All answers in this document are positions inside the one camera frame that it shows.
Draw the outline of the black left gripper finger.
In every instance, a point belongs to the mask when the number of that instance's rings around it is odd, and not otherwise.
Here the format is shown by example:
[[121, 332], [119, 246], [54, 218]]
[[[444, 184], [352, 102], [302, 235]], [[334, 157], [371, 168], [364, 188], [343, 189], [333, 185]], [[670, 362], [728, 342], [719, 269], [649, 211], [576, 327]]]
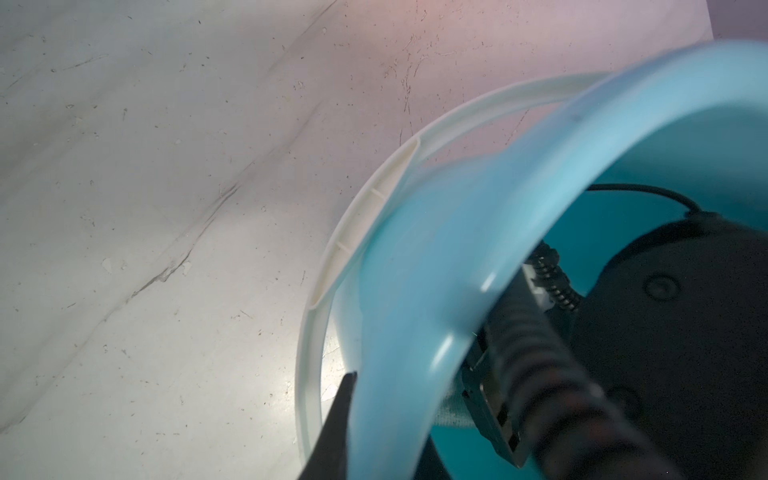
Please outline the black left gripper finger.
[[345, 480], [349, 412], [357, 373], [344, 375], [319, 438], [299, 480]]

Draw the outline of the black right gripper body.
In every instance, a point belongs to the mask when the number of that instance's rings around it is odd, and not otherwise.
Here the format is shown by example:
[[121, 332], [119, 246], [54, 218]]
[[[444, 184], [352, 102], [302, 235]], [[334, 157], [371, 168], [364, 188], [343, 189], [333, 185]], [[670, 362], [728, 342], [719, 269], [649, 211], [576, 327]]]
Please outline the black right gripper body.
[[689, 212], [576, 293], [539, 241], [461, 368], [479, 428], [547, 479], [767, 475], [767, 224]]

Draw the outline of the teal bucket being wiped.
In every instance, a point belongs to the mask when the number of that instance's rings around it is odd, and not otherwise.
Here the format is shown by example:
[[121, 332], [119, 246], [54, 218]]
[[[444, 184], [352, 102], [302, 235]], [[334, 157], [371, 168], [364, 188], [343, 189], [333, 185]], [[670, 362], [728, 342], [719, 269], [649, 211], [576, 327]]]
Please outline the teal bucket being wiped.
[[767, 224], [763, 42], [512, 84], [432, 122], [364, 184], [323, 254], [296, 356], [304, 467], [356, 372], [346, 479], [447, 478], [436, 411], [502, 295], [532, 281], [536, 243], [585, 295], [621, 248], [689, 212]]

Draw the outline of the mint green microfibre cloth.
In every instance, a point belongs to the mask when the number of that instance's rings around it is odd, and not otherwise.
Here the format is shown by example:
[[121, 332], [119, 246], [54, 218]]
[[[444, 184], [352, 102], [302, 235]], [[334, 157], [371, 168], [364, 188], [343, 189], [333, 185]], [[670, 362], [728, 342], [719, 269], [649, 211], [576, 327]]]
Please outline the mint green microfibre cloth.
[[462, 389], [452, 386], [442, 398], [434, 424], [441, 427], [469, 429], [475, 422], [461, 395]]

